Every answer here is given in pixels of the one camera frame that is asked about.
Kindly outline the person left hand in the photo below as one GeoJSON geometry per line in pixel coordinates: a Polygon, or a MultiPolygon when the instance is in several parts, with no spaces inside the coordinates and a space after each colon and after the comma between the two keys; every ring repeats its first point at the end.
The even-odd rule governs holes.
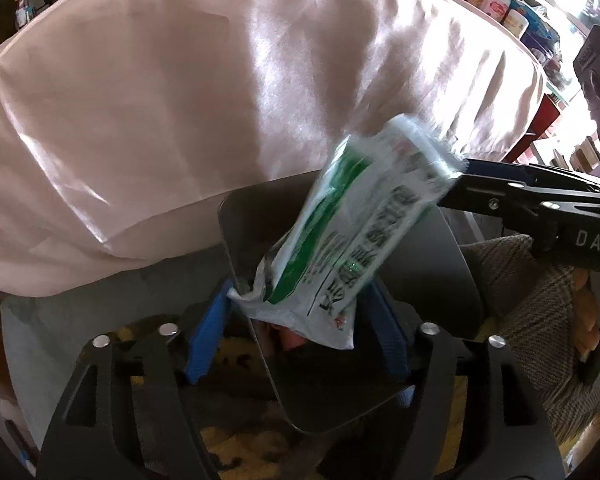
{"type": "Polygon", "coordinates": [[[590,285],[590,272],[573,271],[572,340],[580,356],[588,356],[600,343],[598,304],[590,285]]]}

